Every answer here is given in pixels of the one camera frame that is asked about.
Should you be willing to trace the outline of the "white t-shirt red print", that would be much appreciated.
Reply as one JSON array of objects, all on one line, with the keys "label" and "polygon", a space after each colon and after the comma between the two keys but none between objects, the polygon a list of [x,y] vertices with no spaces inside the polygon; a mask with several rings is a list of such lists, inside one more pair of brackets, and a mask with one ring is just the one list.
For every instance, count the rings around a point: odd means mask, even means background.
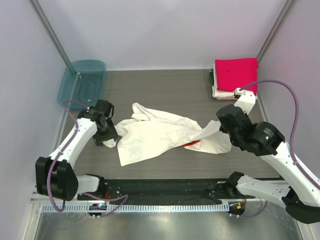
[{"label": "white t-shirt red print", "polygon": [[152,159],[177,147],[209,154],[231,151],[229,136],[220,131],[220,122],[210,120],[202,128],[188,117],[150,109],[135,102],[130,119],[120,121],[115,129],[117,140],[107,140],[108,148],[117,148],[121,166]]}]

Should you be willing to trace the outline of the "teal plastic bin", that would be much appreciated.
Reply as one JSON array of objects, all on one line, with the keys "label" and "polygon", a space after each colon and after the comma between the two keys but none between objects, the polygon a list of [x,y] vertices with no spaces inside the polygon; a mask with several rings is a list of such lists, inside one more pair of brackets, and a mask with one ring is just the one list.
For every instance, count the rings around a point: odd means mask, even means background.
[{"label": "teal plastic bin", "polygon": [[65,69],[57,96],[57,102],[71,111],[84,106],[93,107],[102,98],[107,76],[106,65],[101,60],[77,60]]}]

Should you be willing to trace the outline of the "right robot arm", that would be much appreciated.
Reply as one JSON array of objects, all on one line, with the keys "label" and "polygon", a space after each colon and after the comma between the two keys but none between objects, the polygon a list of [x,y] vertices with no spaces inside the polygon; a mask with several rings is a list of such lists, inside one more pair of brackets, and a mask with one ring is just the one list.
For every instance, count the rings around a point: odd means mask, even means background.
[{"label": "right robot arm", "polygon": [[304,224],[320,221],[320,180],[290,152],[283,134],[269,122],[252,123],[249,116],[233,104],[216,113],[220,130],[227,133],[233,146],[252,153],[272,166],[286,181],[280,186],[233,172],[224,184],[231,198],[252,196],[279,207]]}]

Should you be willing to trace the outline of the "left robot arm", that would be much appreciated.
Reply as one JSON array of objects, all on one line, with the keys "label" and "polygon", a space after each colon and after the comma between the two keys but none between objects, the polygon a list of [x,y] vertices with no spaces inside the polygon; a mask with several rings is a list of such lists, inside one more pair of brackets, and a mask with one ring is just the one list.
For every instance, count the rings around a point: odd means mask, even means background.
[{"label": "left robot arm", "polygon": [[105,179],[95,174],[76,176],[74,166],[89,140],[102,147],[115,144],[119,138],[112,118],[115,107],[99,99],[94,106],[82,109],[74,117],[74,126],[67,137],[48,157],[35,163],[37,193],[50,198],[71,201],[75,196],[90,194],[100,200],[107,193]]}]

